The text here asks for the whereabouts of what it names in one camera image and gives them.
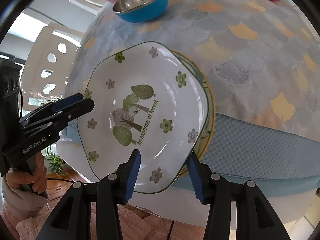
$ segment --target hand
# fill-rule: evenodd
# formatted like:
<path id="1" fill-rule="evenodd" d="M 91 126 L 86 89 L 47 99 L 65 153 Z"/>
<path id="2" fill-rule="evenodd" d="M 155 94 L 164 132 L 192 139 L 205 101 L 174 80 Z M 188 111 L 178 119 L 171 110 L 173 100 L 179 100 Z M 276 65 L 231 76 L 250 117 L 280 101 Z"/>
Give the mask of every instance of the hand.
<path id="1" fill-rule="evenodd" d="M 36 168 L 32 175 L 23 171 L 10 171 L 6 174 L 10 187 L 19 188 L 21 185 L 33 183 L 34 192 L 41 194 L 47 189 L 47 168 L 44 167 L 44 157 L 41 152 L 35 155 Z"/>

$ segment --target pink fluffy clothing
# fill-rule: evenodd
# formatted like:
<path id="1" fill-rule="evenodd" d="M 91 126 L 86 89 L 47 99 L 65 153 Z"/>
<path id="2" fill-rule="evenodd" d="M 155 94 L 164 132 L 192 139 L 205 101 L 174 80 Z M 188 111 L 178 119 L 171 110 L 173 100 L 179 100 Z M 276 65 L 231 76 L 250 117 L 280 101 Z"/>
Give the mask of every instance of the pink fluffy clothing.
<path id="1" fill-rule="evenodd" d="M 27 191 L 11 188 L 3 177 L 4 209 L 0 213 L 16 240 L 34 240 L 48 213 L 41 213 L 49 202 L 46 198 Z M 145 217 L 144 212 L 118 205 L 124 240 L 166 240 L 171 221 L 155 215 Z M 91 240 L 96 237 L 95 203 L 91 208 Z M 204 228 L 175 222 L 170 240 L 200 240 Z"/>

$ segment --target flower print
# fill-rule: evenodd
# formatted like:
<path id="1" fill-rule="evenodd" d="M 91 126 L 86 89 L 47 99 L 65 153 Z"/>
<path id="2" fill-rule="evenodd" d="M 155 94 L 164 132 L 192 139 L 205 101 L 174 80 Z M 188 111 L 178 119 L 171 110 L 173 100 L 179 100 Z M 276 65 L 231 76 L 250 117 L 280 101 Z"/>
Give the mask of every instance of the flower print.
<path id="1" fill-rule="evenodd" d="M 91 95 L 92 95 L 92 91 L 90 91 L 89 89 L 87 89 L 87 90 L 84 92 L 83 99 L 91 98 Z"/>
<path id="2" fill-rule="evenodd" d="M 158 49 L 152 47 L 149 53 L 152 55 L 153 58 L 158 57 Z"/>
<path id="3" fill-rule="evenodd" d="M 97 160 L 97 158 L 99 158 L 99 154 L 96 153 L 96 151 L 93 151 L 93 152 L 89 152 L 89 161 L 93 161 L 95 162 Z"/>
<path id="4" fill-rule="evenodd" d="M 171 119 L 170 120 L 163 119 L 162 123 L 160 124 L 160 128 L 163 129 L 164 133 L 167 133 L 167 132 L 171 131 L 173 128 L 171 124 L 172 124 Z"/>
<path id="5" fill-rule="evenodd" d="M 124 56 L 122 55 L 122 52 L 118 52 L 115 56 L 115 60 L 121 63 L 124 60 Z"/>
<path id="6" fill-rule="evenodd" d="M 94 129 L 96 125 L 97 125 L 97 122 L 93 118 L 88 121 L 88 128 Z"/>
<path id="7" fill-rule="evenodd" d="M 188 137 L 189 137 L 188 143 L 191 143 L 191 142 L 195 143 L 198 134 L 199 134 L 199 132 L 196 132 L 195 129 L 192 129 L 192 131 L 188 133 Z"/>
<path id="8" fill-rule="evenodd" d="M 110 89 L 110 88 L 114 88 L 115 86 L 114 86 L 114 81 L 112 81 L 111 79 L 109 79 L 109 81 L 107 81 L 107 86 L 108 86 L 108 88 Z"/>
<path id="9" fill-rule="evenodd" d="M 153 181 L 154 184 L 157 184 L 159 182 L 159 179 L 162 178 L 162 173 L 160 171 L 161 169 L 159 167 L 156 171 L 153 171 L 151 173 L 152 176 L 150 177 L 150 181 Z"/>
<path id="10" fill-rule="evenodd" d="M 187 74 L 182 74 L 180 71 L 178 72 L 178 75 L 176 76 L 176 81 L 178 82 L 178 87 L 185 86 L 187 84 L 186 82 Z"/>

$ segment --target blue gripper pad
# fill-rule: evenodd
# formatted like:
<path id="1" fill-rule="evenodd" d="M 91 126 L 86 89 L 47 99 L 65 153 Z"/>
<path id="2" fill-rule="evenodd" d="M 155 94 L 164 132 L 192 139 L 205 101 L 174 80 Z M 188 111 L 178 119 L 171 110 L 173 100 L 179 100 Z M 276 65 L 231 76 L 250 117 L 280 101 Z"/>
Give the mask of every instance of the blue gripper pad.
<path id="1" fill-rule="evenodd" d="M 195 194 L 196 194 L 196 198 L 199 199 L 200 203 L 202 204 L 204 201 L 203 183 L 200 179 L 200 175 L 196 169 L 196 165 L 192 160 L 192 157 L 190 157 L 187 160 L 187 168 L 188 168 L 189 176 L 191 178 L 191 182 L 193 185 L 193 190 L 195 191 Z"/>
<path id="2" fill-rule="evenodd" d="M 141 164 L 141 154 L 139 150 L 133 150 L 132 153 L 136 153 L 135 160 L 133 161 L 132 168 L 130 174 L 127 179 L 126 187 L 125 187 L 125 195 L 124 200 L 127 203 L 130 198 L 132 198 L 134 186 L 136 185 L 138 172 Z"/>
<path id="3" fill-rule="evenodd" d="M 64 98 L 63 100 L 60 100 L 56 102 L 53 107 L 51 108 L 52 113 L 56 113 L 60 111 L 62 108 L 65 108 L 67 106 L 70 106 L 80 100 L 82 100 L 83 95 L 80 93 L 74 94 L 70 97 Z"/>

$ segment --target square bowl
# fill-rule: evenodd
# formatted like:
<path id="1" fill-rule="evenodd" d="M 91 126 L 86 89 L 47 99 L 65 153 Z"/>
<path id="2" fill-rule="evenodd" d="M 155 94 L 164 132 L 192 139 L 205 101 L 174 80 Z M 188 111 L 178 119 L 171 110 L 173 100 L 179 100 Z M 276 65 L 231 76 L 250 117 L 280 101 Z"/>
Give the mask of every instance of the square bowl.
<path id="1" fill-rule="evenodd" d="M 102 179 L 140 150 L 135 191 L 169 187 L 208 118 L 208 98 L 194 74 L 164 45 L 145 42 L 103 60 L 84 98 L 92 112 L 77 120 L 94 174 Z"/>

